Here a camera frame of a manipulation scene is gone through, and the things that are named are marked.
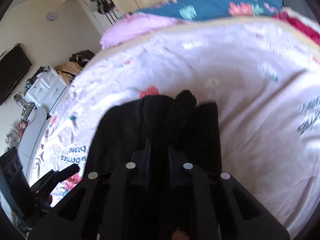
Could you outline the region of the operator hand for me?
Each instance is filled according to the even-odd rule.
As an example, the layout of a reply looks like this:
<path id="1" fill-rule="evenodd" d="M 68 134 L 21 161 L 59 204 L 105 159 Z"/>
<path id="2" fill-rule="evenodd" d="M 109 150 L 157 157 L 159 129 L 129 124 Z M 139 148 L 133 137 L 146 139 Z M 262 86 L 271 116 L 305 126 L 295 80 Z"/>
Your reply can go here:
<path id="1" fill-rule="evenodd" d="M 189 240 L 189 236 L 186 235 L 184 231 L 181 231 L 179 228 L 172 234 L 171 240 Z"/>

